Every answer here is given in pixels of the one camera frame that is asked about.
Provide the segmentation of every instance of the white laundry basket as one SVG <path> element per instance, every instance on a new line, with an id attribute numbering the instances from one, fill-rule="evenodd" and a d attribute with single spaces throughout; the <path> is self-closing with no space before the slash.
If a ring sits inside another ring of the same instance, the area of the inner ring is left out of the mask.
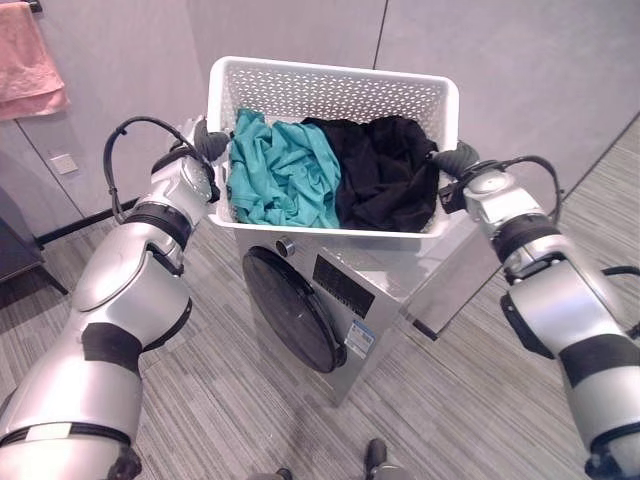
<path id="1" fill-rule="evenodd" d="M 444 77 L 264 60 L 223 57 L 211 68 L 207 129 L 230 133 L 239 108 L 275 120 L 305 117 L 369 122 L 402 115 L 420 124 L 440 150 L 455 149 L 458 139 L 458 89 Z M 424 232 L 381 232 L 328 228 L 277 227 L 238 223 L 229 203 L 229 148 L 214 165 L 220 200 L 211 219 L 223 227 L 304 232 L 321 235 L 429 238 L 444 233 L 447 215 L 438 208 Z"/>

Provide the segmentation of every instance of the label sticker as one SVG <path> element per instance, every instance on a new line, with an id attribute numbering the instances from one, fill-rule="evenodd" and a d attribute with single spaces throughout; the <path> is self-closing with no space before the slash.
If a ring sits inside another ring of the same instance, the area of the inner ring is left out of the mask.
<path id="1" fill-rule="evenodd" d="M 369 327 L 354 319 L 344 344 L 364 360 L 375 341 L 376 336 L 369 330 Z"/>

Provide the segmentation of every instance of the gray wall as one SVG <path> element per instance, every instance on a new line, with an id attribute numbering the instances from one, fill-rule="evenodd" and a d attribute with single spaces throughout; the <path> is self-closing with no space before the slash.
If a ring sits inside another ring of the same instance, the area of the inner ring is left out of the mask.
<path id="1" fill-rule="evenodd" d="M 0 185 L 36 234 L 108 208 L 102 149 L 126 117 L 177 124 L 203 112 L 223 55 L 371 67 L 384 12 L 384 0 L 44 2 L 38 24 L 72 105 L 20 120 L 35 152 L 15 124 L 0 124 Z M 451 77 L 462 138 L 487 157 L 544 154 L 565 187 L 640 107 L 637 0 L 389 0 L 384 18 L 377 68 Z M 114 156 L 123 200 L 145 190 L 167 144 L 153 127 L 131 132 Z M 39 158 L 62 153 L 77 172 L 54 175 Z M 548 200 L 546 179 L 531 172 Z"/>

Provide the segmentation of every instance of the silver arm segment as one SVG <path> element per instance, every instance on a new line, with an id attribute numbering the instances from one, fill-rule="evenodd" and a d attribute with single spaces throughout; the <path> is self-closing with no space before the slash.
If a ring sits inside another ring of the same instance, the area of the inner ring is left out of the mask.
<path id="1" fill-rule="evenodd" d="M 186 321 L 186 240 L 207 213 L 203 165 L 176 159 L 112 230 L 80 278 L 69 321 L 0 408 L 0 478 L 133 478 L 142 402 L 138 356 Z"/>
<path id="2" fill-rule="evenodd" d="M 593 478 L 640 475 L 640 349 L 606 277 L 497 169 L 464 188 L 466 208 L 511 283 L 502 307 L 523 345 L 559 360 Z"/>

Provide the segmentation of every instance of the black porthole door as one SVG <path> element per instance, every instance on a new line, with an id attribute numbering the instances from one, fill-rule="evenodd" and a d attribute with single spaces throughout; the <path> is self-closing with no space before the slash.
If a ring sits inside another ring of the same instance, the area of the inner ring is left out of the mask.
<path id="1" fill-rule="evenodd" d="M 251 247 L 242 270 L 262 315 L 296 357 L 322 373 L 344 364 L 346 349 L 336 340 L 333 321 L 302 275 L 263 247 Z"/>

